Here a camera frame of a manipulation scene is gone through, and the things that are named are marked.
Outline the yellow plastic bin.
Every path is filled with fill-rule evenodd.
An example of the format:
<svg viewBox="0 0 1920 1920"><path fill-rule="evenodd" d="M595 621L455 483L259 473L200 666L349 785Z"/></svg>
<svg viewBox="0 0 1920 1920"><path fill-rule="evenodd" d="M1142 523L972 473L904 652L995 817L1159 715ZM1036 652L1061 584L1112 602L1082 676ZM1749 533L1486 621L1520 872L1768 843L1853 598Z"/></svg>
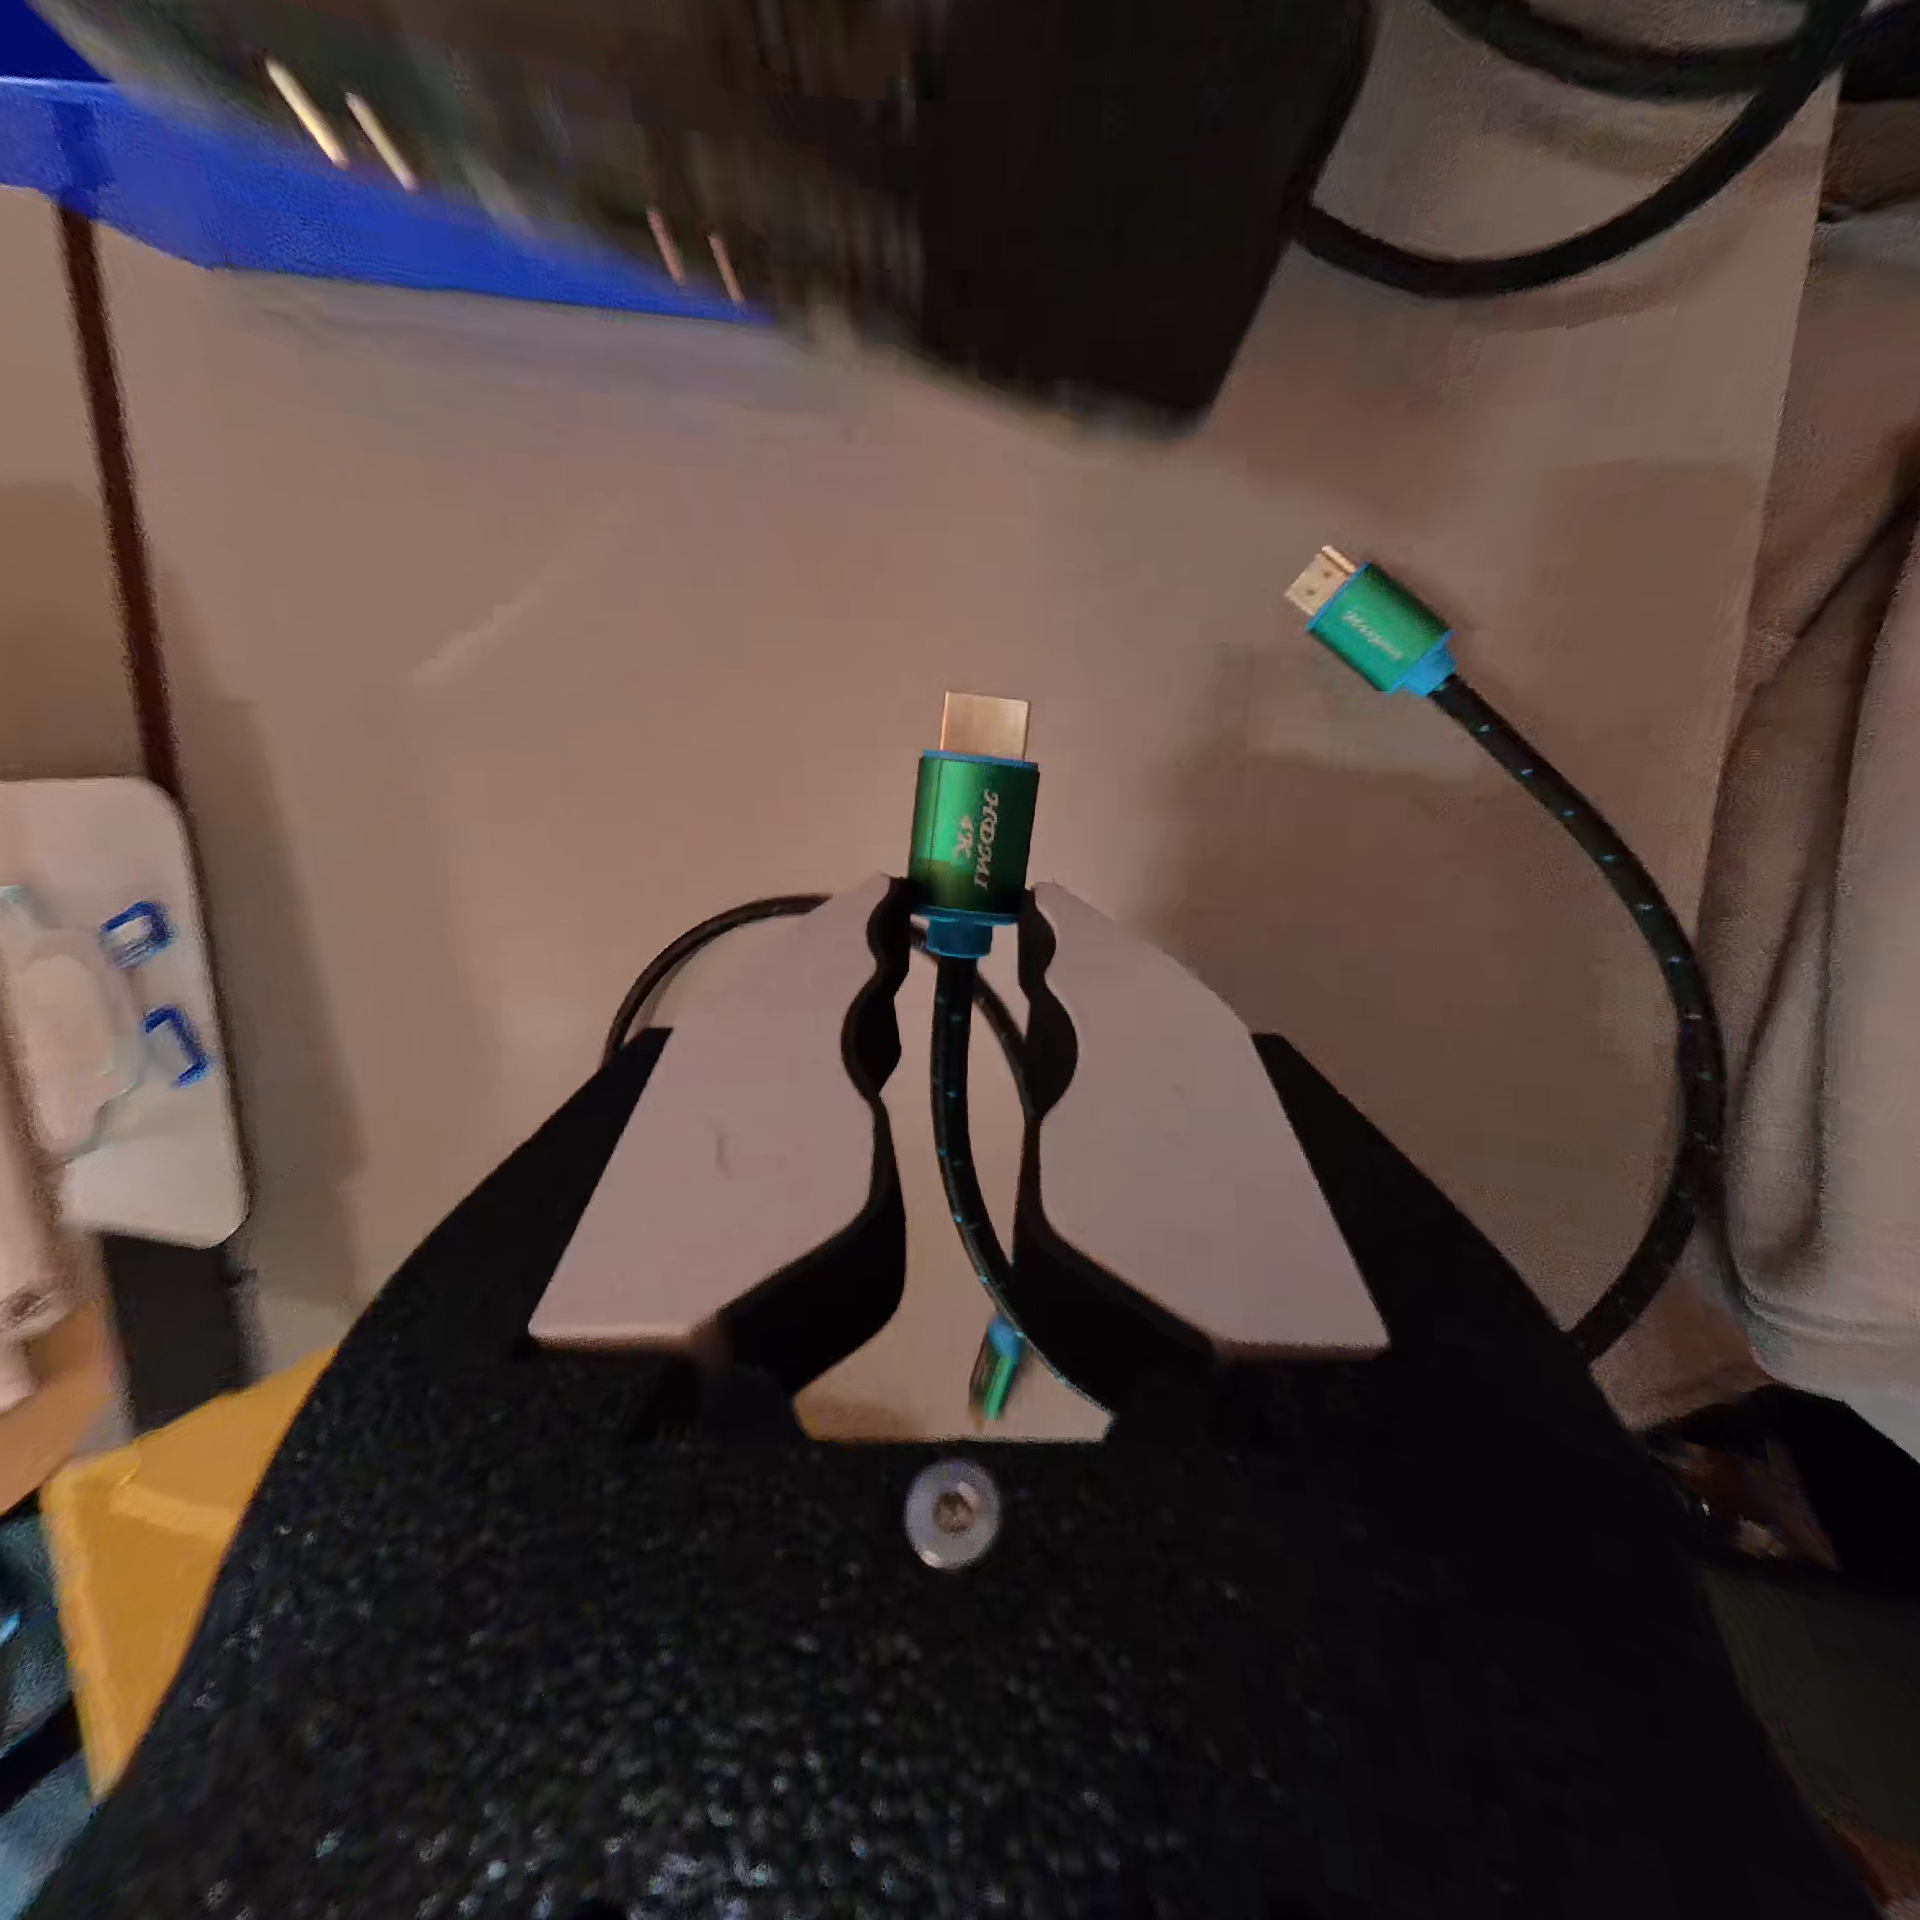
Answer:
<svg viewBox="0 0 1920 1920"><path fill-rule="evenodd" d="M312 1350L106 1453L39 1498L90 1797L117 1788L174 1684L211 1586L300 1406Z"/></svg>

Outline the white stand base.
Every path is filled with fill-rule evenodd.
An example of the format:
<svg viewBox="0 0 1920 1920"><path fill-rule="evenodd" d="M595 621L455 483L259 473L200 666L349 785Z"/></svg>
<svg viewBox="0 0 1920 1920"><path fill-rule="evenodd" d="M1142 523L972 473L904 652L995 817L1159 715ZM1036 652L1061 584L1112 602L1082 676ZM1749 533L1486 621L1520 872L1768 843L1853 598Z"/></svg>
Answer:
<svg viewBox="0 0 1920 1920"><path fill-rule="evenodd" d="M99 925L159 901L176 942L109 968ZM248 1178L197 862L179 804L140 777L3 781L4 1061L63 1221L186 1249L240 1233ZM141 1017L183 1005L214 1056L192 1089L154 1068Z"/></svg>

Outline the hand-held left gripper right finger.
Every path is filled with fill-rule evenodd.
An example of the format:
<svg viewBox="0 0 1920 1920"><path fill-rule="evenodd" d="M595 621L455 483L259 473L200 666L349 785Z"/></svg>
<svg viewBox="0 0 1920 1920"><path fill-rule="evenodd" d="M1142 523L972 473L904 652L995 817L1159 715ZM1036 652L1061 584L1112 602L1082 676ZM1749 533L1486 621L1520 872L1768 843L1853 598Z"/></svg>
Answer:
<svg viewBox="0 0 1920 1920"><path fill-rule="evenodd" d="M1020 921L1018 1270L1055 1358L1374 1358L1388 1330L1253 1030L1061 882Z"/></svg>

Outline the black switch box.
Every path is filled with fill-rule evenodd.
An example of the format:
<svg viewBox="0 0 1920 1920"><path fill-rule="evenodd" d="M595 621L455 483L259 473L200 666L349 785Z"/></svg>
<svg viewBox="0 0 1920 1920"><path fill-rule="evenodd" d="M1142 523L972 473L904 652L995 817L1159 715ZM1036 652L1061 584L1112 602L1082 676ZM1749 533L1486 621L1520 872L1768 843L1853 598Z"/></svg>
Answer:
<svg viewBox="0 0 1920 1920"><path fill-rule="evenodd" d="M1055 414L1199 426L1374 43L1364 3L950 4L917 121L915 347Z"/></svg>

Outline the blue plastic bin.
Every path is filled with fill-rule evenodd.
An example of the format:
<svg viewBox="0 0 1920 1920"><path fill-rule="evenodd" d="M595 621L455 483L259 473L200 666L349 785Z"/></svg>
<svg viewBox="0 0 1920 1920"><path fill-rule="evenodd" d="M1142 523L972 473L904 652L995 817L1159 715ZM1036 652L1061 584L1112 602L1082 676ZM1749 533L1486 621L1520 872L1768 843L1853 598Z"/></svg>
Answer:
<svg viewBox="0 0 1920 1920"><path fill-rule="evenodd" d="M211 273L562 304L768 329L720 291L306 157L272 134L172 118L109 85L3 82L3 182Z"/></svg>

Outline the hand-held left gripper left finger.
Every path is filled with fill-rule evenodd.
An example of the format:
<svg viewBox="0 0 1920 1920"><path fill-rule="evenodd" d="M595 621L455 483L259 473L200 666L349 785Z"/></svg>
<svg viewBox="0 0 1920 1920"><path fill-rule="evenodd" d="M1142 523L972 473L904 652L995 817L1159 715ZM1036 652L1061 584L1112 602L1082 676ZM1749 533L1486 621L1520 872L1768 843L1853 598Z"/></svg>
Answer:
<svg viewBox="0 0 1920 1920"><path fill-rule="evenodd" d="M904 1286L883 1090L908 896L830 896L674 1022L528 1324L554 1350L850 1354Z"/></svg>

